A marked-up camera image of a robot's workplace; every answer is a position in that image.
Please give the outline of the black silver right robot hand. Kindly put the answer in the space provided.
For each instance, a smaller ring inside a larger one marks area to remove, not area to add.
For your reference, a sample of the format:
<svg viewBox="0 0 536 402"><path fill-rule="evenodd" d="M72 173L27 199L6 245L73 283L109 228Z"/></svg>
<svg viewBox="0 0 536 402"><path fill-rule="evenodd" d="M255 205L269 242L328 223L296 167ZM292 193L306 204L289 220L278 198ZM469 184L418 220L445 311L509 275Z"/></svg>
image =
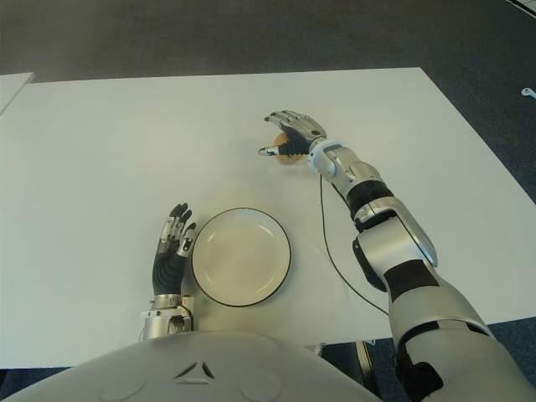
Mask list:
<svg viewBox="0 0 536 402"><path fill-rule="evenodd" d="M323 127L314 119L294 111L271 112L264 121L278 126L286 134L286 140L277 146L260 148L257 153L261 156L307 155L316 143L327 138Z"/></svg>

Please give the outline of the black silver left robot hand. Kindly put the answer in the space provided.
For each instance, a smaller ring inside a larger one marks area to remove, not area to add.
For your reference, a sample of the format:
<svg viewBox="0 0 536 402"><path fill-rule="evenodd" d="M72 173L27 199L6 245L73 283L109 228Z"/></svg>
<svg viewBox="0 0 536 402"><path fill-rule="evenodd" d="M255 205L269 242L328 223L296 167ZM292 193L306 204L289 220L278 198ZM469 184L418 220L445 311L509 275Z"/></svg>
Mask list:
<svg viewBox="0 0 536 402"><path fill-rule="evenodd" d="M195 240L196 223L186 203L176 205L166 218L158 238L152 266L155 296L180 294L187 260Z"/></svg>

